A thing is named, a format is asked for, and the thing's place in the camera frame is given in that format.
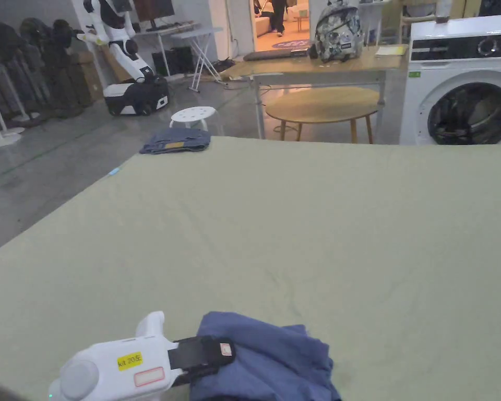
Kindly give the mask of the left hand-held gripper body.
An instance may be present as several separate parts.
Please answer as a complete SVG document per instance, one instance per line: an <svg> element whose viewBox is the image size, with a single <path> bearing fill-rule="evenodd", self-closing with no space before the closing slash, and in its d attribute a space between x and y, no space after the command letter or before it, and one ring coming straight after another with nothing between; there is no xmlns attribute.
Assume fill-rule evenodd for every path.
<svg viewBox="0 0 501 401"><path fill-rule="evenodd" d="M162 311L149 313L135 337L77 352L51 383L48 400L161 400L181 374L170 365L178 344L165 338L164 321Z"/></svg>

